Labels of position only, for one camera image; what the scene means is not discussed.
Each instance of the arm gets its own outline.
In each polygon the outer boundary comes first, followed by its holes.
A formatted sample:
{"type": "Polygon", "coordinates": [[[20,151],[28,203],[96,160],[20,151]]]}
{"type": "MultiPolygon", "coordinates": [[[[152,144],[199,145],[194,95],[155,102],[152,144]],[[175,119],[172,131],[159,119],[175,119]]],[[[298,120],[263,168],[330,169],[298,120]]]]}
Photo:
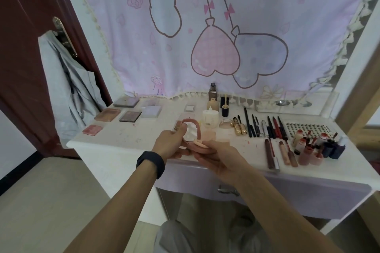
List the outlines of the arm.
{"type": "Polygon", "coordinates": [[[234,186],[281,252],[343,253],[329,238],[295,211],[259,171],[250,166],[236,148],[204,141],[217,150],[213,155],[195,154],[195,158],[234,186]]]}
{"type": "MultiPolygon", "coordinates": [[[[179,149],[186,124],[177,132],[163,131],[152,149],[166,164],[169,158],[189,155],[179,149]]],[[[64,253],[124,252],[144,203],[157,178],[156,165],[144,160],[105,207],[75,237],[64,253]]]]}

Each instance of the gray cloth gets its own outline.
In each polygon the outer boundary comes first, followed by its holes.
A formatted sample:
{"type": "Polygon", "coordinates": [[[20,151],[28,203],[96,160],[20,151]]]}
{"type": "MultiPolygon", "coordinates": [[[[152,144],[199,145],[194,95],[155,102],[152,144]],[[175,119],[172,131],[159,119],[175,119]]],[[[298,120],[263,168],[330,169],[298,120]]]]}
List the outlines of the gray cloth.
{"type": "MultiPolygon", "coordinates": [[[[258,222],[237,220],[230,229],[230,253],[273,252],[268,237],[258,222]]],[[[166,221],[159,229],[153,253],[197,253],[197,240],[182,223],[166,221]]]]}
{"type": "Polygon", "coordinates": [[[93,72],[85,70],[52,31],[38,38],[55,129],[61,145],[89,125],[106,105],[100,96],[93,72]]]}

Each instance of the vanity table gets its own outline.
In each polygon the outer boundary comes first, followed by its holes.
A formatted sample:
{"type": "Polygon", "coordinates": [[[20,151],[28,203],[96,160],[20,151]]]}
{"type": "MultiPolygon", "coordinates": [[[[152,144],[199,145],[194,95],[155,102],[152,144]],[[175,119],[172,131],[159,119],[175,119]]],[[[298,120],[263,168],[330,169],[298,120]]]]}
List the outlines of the vanity table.
{"type": "MultiPolygon", "coordinates": [[[[135,170],[137,158],[145,150],[152,149],[161,131],[174,128],[185,106],[190,103],[195,105],[195,118],[200,121],[207,101],[206,95],[176,100],[160,98],[159,105],[162,106],[162,111],[158,118],[140,117],[135,123],[120,122],[119,118],[128,110],[141,110],[142,102],[139,102],[135,108],[120,108],[119,116],[109,123],[93,121],[94,125],[103,127],[96,136],[79,133],[68,146],[77,151],[106,193],[113,197],[135,170]]],[[[244,108],[230,104],[227,118],[232,119],[238,114],[245,123],[244,108]]],[[[273,116],[248,109],[250,123],[252,123],[252,114],[257,116],[260,123],[261,120],[266,120],[267,115],[273,116]]],[[[328,126],[332,132],[338,132],[338,136],[343,135],[337,124],[326,118],[298,114],[278,115],[284,126],[286,123],[320,124],[328,126]]],[[[225,118],[221,116],[221,110],[219,116],[219,121],[225,118]]],[[[268,169],[264,137],[236,136],[233,128],[217,127],[213,130],[216,131],[217,139],[230,139],[231,146],[236,147],[250,165],[259,169],[302,215],[325,219],[325,225],[321,229],[324,234],[344,220],[374,191],[380,190],[380,176],[350,141],[338,160],[325,158],[320,166],[310,164],[294,168],[286,166],[282,160],[278,146],[278,142],[282,140],[274,139],[273,149],[280,165],[280,172],[276,173],[268,169]]],[[[155,225],[167,221],[167,210],[157,188],[244,204],[234,188],[223,184],[193,156],[168,160],[164,174],[156,181],[155,188],[152,188],[148,196],[139,221],[155,225]]]]}

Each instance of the wooden door frame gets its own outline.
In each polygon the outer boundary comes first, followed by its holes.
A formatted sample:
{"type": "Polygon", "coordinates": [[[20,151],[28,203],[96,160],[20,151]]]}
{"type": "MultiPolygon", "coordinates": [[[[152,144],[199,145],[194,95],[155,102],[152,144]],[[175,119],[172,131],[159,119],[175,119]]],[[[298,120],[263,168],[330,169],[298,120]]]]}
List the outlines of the wooden door frame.
{"type": "MultiPolygon", "coordinates": [[[[100,70],[97,66],[95,58],[92,51],[88,45],[87,39],[83,33],[81,24],[75,14],[74,8],[70,0],[56,0],[60,11],[63,16],[57,16],[60,18],[65,26],[67,34],[69,35],[73,46],[78,54],[77,61],[88,71],[92,71],[95,74],[95,79],[98,87],[100,88],[100,93],[102,99],[106,105],[112,103],[111,96],[107,90],[104,83],[100,70]]],[[[54,30],[54,25],[51,19],[51,29],[54,30]]],[[[12,110],[12,107],[7,104],[5,100],[0,97],[0,110],[7,116],[7,118],[21,131],[21,133],[31,142],[33,146],[36,147],[38,151],[41,152],[45,157],[48,156],[62,156],[68,155],[72,157],[78,156],[75,150],[62,150],[59,144],[59,137],[56,135],[49,142],[43,144],[43,142],[34,134],[33,128],[30,128],[26,123],[24,123],[20,117],[12,110]]]]}
{"type": "Polygon", "coordinates": [[[380,128],[366,126],[379,107],[380,44],[335,121],[357,147],[380,149],[380,128]]]}

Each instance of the table drawer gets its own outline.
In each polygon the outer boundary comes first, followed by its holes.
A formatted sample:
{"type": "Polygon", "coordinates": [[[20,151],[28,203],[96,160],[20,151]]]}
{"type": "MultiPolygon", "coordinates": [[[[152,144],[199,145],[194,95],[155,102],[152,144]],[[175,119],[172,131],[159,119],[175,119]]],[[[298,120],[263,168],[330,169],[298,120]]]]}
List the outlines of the table drawer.
{"type": "MultiPolygon", "coordinates": [[[[300,214],[324,219],[341,219],[369,192],[367,184],[343,182],[313,177],[263,172],[269,182],[300,214]]],[[[244,204],[240,196],[220,193],[223,184],[211,171],[197,162],[173,160],[168,162],[155,186],[178,193],[244,204]]]]}

